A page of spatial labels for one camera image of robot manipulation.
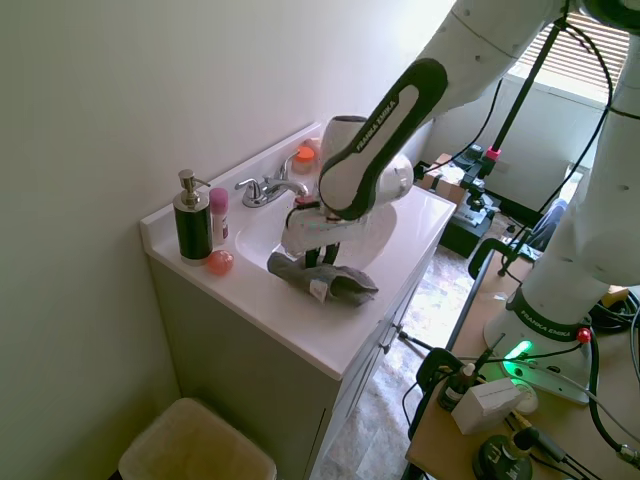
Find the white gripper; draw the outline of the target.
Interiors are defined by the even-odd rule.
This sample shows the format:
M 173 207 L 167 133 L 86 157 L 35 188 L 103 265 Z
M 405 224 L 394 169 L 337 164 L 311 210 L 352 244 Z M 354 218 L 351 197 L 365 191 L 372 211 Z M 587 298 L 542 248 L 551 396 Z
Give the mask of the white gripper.
M 293 257 L 305 253 L 305 268 L 317 266 L 321 249 L 323 262 L 333 265 L 342 242 L 357 240 L 369 230 L 370 214 L 357 220 L 329 218 L 316 203 L 297 205 L 287 215 L 281 237 L 285 252 Z

